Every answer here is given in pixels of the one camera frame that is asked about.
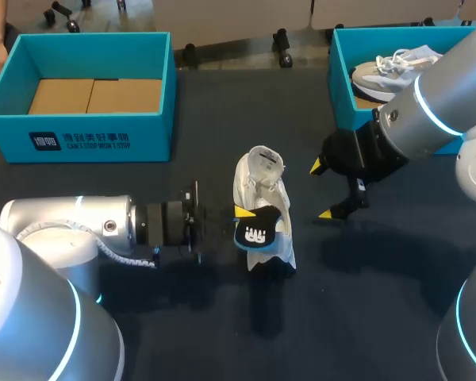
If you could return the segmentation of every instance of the shoelace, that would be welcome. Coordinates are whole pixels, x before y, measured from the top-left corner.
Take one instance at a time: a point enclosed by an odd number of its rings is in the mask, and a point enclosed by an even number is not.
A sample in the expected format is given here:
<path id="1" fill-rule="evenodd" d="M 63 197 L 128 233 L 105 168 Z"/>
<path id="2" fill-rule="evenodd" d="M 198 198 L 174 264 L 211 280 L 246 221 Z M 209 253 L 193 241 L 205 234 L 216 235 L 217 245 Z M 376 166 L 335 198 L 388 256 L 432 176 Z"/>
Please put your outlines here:
<path id="1" fill-rule="evenodd" d="M 438 60 L 436 56 L 431 56 L 427 58 L 421 58 L 419 60 L 408 61 L 407 58 L 409 54 L 408 49 L 398 49 L 392 56 L 375 57 L 375 64 L 381 74 L 388 74 L 392 71 L 411 71 L 417 65 L 424 64 L 426 62 L 432 62 L 433 64 Z"/>
<path id="2" fill-rule="evenodd" d="M 273 193 L 278 187 L 278 180 L 268 187 L 268 191 Z M 246 192 L 247 205 L 250 208 L 254 208 L 255 195 L 257 194 L 257 182 L 250 177 L 247 180 L 247 188 L 250 189 Z"/>

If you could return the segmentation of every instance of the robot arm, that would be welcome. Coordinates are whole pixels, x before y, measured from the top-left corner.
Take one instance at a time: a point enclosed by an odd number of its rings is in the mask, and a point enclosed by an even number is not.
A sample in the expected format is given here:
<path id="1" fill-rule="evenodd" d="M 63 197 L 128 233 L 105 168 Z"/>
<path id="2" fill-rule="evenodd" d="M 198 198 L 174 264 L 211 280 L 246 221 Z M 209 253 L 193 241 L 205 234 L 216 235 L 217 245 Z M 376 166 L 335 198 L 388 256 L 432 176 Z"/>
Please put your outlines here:
<path id="1" fill-rule="evenodd" d="M 332 169 L 346 175 L 351 193 L 320 217 L 346 218 L 368 207 L 367 184 L 434 154 L 456 137 L 465 139 L 457 177 L 476 200 L 476 30 L 392 101 L 374 109 L 371 121 L 356 131 L 338 129 L 324 140 L 311 173 Z"/>

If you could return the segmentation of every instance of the cable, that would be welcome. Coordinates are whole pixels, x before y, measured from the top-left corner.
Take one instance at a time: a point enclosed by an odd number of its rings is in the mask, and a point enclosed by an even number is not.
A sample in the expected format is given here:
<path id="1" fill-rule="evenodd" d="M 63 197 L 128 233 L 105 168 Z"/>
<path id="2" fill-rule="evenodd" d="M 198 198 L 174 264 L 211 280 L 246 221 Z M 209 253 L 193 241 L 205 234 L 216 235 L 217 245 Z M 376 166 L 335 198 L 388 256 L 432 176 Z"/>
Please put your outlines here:
<path id="1" fill-rule="evenodd" d="M 91 234 L 94 239 L 95 243 L 97 244 L 98 248 L 101 249 L 101 251 L 111 260 L 114 260 L 115 262 L 118 262 L 119 264 L 127 264 L 129 266 L 138 266 L 138 267 L 149 267 L 149 268 L 157 268 L 156 264 L 154 262 L 151 262 L 150 260 L 131 260 L 129 258 L 124 258 L 123 256 L 119 256 L 115 252 L 113 252 L 110 248 L 102 242 L 102 240 L 98 237 L 98 235 L 90 228 L 87 228 L 85 225 L 81 225 L 78 222 L 71 221 L 71 220 L 56 220 L 56 221 L 43 221 L 43 222 L 34 222 L 30 225 L 28 225 L 26 228 L 24 228 L 17 236 L 16 239 L 18 241 L 23 241 L 26 237 L 28 237 L 31 234 L 34 234 L 35 232 L 38 232 L 40 230 L 44 229 L 50 229 L 50 228 L 59 228 L 59 227 L 65 227 L 69 228 L 72 230 L 80 230 L 82 232 L 86 232 Z"/>

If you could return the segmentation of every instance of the cardboard box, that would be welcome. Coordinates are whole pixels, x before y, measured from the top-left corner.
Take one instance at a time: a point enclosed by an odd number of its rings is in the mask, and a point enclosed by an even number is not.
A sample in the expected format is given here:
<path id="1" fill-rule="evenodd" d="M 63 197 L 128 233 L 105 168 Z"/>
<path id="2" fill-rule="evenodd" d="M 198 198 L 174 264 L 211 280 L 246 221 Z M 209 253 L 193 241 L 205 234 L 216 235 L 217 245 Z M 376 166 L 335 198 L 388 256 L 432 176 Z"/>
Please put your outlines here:
<path id="1" fill-rule="evenodd" d="M 29 114 L 84 114 L 93 79 L 42 79 Z"/>
<path id="2" fill-rule="evenodd" d="M 34 101 L 38 88 L 52 86 L 43 79 L 61 80 L 65 90 Z M 127 79 L 118 83 L 132 93 L 121 97 L 117 112 L 79 112 L 90 105 L 83 83 L 92 79 Z M 167 161 L 175 93 L 169 33 L 20 35 L 0 74 L 0 150 L 9 163 Z M 40 104 L 61 114 L 38 114 Z"/>
<path id="3" fill-rule="evenodd" d="M 475 27 L 394 27 L 335 29 L 330 50 L 328 87 L 333 113 L 340 129 L 358 129 L 372 119 L 372 108 L 359 107 L 349 82 L 349 71 L 376 56 L 391 56 L 400 48 L 427 44 L 446 53 L 473 32 Z M 462 139 L 456 138 L 437 153 L 457 153 Z"/>
<path id="4" fill-rule="evenodd" d="M 42 79 L 30 115 L 158 113 L 159 79 Z"/>
<path id="5" fill-rule="evenodd" d="M 96 80 L 87 113 L 157 113 L 161 94 L 158 79 Z"/>

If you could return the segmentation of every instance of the shoe sole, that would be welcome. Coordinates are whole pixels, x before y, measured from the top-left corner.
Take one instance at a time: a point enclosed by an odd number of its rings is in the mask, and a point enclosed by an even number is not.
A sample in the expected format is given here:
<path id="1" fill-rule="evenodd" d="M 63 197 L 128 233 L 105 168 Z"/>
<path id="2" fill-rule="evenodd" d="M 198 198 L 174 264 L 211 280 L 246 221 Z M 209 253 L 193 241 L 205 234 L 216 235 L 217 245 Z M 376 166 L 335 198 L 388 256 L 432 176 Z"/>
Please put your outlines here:
<path id="1" fill-rule="evenodd" d="M 356 86 L 358 90 L 362 91 L 368 97 L 371 97 L 374 101 L 380 103 L 387 103 L 395 98 L 396 95 L 395 93 L 385 93 L 382 91 L 367 89 L 366 87 L 360 86 L 357 83 L 353 83 L 353 86 Z"/>

